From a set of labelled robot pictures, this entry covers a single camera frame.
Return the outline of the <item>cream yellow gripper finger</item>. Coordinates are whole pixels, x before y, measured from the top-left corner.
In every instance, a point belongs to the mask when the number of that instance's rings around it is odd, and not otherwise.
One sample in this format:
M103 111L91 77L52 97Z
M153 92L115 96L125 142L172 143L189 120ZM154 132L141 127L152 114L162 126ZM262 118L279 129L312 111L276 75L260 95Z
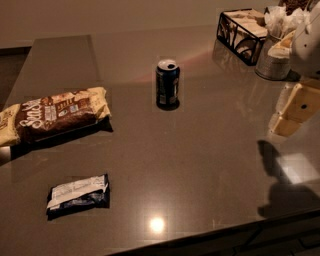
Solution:
M289 137L320 110L320 88L310 83L287 83L269 122L271 133Z

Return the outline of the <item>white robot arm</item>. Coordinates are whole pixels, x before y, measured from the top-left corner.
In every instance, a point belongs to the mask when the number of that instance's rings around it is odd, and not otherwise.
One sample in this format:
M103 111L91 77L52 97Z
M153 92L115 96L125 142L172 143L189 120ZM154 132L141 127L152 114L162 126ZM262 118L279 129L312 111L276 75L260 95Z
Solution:
M320 110L320 2L309 0L307 14L294 32L273 46L274 55L288 49L292 71L301 78L283 87L269 123L272 134L289 137Z

